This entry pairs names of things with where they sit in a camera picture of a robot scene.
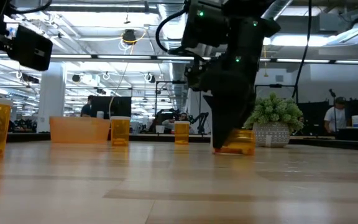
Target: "ductwork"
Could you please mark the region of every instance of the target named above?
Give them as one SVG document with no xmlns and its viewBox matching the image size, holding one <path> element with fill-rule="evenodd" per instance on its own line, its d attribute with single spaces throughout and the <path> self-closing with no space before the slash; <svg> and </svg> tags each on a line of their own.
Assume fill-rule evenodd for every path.
<svg viewBox="0 0 358 224">
<path fill-rule="evenodd" d="M 277 20 L 278 17 L 283 13 L 285 8 L 287 8 L 292 3 L 292 1 L 293 0 L 276 0 L 262 15 L 262 18 L 273 18 L 274 20 Z"/>
</svg>

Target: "white pot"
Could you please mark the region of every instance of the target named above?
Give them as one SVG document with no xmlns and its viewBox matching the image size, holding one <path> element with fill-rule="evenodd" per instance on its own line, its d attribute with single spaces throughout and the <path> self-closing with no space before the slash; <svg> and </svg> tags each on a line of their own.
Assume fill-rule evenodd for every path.
<svg viewBox="0 0 358 224">
<path fill-rule="evenodd" d="M 253 130 L 257 146 L 284 147 L 290 142 L 290 129 L 285 123 L 255 123 Z"/>
</svg>

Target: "cable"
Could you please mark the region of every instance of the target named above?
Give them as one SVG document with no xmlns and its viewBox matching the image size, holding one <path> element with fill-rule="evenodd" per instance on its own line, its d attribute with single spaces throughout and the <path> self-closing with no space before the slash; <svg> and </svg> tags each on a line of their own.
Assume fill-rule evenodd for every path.
<svg viewBox="0 0 358 224">
<path fill-rule="evenodd" d="M 17 10 L 17 9 L 12 9 L 12 12 L 14 14 L 27 14 L 27 13 L 33 13 L 33 12 L 39 12 L 39 11 L 44 11 L 46 10 L 50 5 L 52 4 L 52 0 L 48 0 L 48 2 L 46 4 L 44 4 L 43 6 L 40 6 L 38 8 L 35 9 L 28 9 L 28 10 Z"/>
<path fill-rule="evenodd" d="M 177 48 L 175 48 L 175 49 L 168 50 L 167 48 L 165 48 L 165 47 L 162 45 L 162 43 L 161 43 L 161 41 L 160 41 L 160 33 L 161 33 L 161 30 L 162 30 L 162 27 L 163 27 L 167 22 L 169 22 L 170 20 L 172 20 L 172 19 L 174 19 L 174 18 L 176 18 L 176 17 L 179 17 L 179 16 L 181 16 L 182 14 L 184 14 L 185 12 L 187 12 L 187 11 L 188 11 L 188 8 L 189 8 L 189 5 L 185 4 L 185 7 L 184 7 L 182 10 L 180 10 L 180 11 L 178 11 L 178 12 L 176 12 L 176 13 L 170 15 L 170 16 L 168 16 L 167 18 L 165 18 L 165 19 L 160 23 L 160 25 L 158 25 L 157 30 L 155 31 L 155 41 L 156 41 L 157 45 L 158 45 L 163 51 L 165 51 L 165 52 L 168 53 L 168 54 L 178 55 L 178 56 L 185 56 L 185 57 L 194 57 L 195 59 L 197 59 L 197 60 L 199 60 L 199 61 L 205 62 L 206 60 L 205 60 L 203 57 L 199 56 L 198 54 L 196 54 L 196 53 L 194 53 L 194 52 L 192 52 L 192 51 L 190 51 L 190 50 L 186 50 L 183 46 L 179 46 L 179 47 L 177 47 Z"/>
<path fill-rule="evenodd" d="M 186 12 L 185 9 L 182 9 L 174 14 L 172 14 L 171 16 L 168 16 L 167 18 L 165 18 L 161 23 L 160 25 L 158 25 L 157 27 L 157 30 L 155 31 L 155 41 L 157 42 L 157 45 L 163 50 L 165 51 L 166 53 L 168 53 L 168 49 L 166 49 L 164 47 L 164 45 L 161 44 L 161 41 L 160 41 L 160 32 L 162 30 L 162 27 L 167 23 L 169 22 L 170 20 L 176 18 L 176 17 L 179 17 L 181 15 L 183 15 L 184 13 Z"/>
<path fill-rule="evenodd" d="M 122 83 L 122 81 L 124 79 L 125 73 L 127 72 L 128 65 L 129 65 L 129 62 L 125 66 L 124 73 L 121 75 L 121 79 L 119 80 L 119 83 L 118 83 L 118 86 L 116 88 L 116 91 L 114 91 L 114 95 L 111 97 L 111 100 L 110 100 L 110 104 L 109 104 L 109 119 L 110 119 L 110 122 L 111 122 L 111 105 L 112 105 L 112 102 L 114 101 L 114 97 L 115 97 L 119 87 L 121 86 L 121 83 Z"/>
<path fill-rule="evenodd" d="M 2 16 L 2 15 L 4 14 L 5 8 L 6 8 L 6 5 L 7 5 L 8 2 L 9 2 L 9 0 L 5 0 L 4 6 L 3 6 L 2 9 L 1 9 L 0 16 Z"/>
<path fill-rule="evenodd" d="M 306 42 L 305 51 L 303 52 L 302 61 L 301 61 L 301 64 L 300 64 L 300 66 L 299 66 L 299 69 L 298 69 L 298 74 L 296 75 L 295 88 L 294 88 L 293 93 L 292 93 L 292 98 L 295 97 L 295 94 L 298 94 L 299 78 L 300 78 L 300 76 L 301 76 L 303 64 L 305 64 L 306 55 L 308 54 L 309 40 L 310 40 L 310 33 L 311 33 L 311 19 L 312 19 L 311 8 L 312 8 L 312 7 L 311 7 L 311 0 L 309 0 L 308 35 L 307 35 L 307 38 L 306 38 L 306 39 L 307 39 L 307 42 Z"/>
<path fill-rule="evenodd" d="M 144 32 L 143 35 L 142 35 L 142 37 L 140 37 L 140 38 L 137 39 L 137 40 L 125 40 L 124 38 L 122 38 L 122 40 L 123 40 L 125 43 L 134 43 L 134 42 L 137 42 L 137 41 L 139 41 L 139 40 L 142 40 L 143 37 L 144 37 L 144 35 L 146 35 L 146 32 Z"/>
</svg>

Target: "white t-shirt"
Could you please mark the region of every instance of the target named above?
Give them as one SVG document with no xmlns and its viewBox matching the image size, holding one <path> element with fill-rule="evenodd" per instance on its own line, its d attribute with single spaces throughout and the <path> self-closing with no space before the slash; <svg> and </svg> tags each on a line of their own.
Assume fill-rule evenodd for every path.
<svg viewBox="0 0 358 224">
<path fill-rule="evenodd" d="M 337 129 L 346 128 L 345 109 L 342 110 L 335 109 L 335 113 L 336 113 L 336 128 Z M 331 131 L 335 131 L 334 107 L 327 110 L 324 120 L 329 121 L 329 129 Z"/>
</svg>

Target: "black stand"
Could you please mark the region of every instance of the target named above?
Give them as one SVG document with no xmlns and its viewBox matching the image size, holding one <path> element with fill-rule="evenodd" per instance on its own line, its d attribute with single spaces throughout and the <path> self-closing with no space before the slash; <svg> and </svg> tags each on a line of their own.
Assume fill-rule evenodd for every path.
<svg viewBox="0 0 358 224">
<path fill-rule="evenodd" d="M 336 94 L 333 92 L 333 89 L 329 89 L 329 92 L 331 94 L 331 96 L 333 97 L 333 102 L 334 102 L 334 120 L 335 120 L 335 132 L 338 131 L 338 129 L 336 128 L 336 107 L 335 107 L 335 97 L 336 97 Z"/>
</svg>

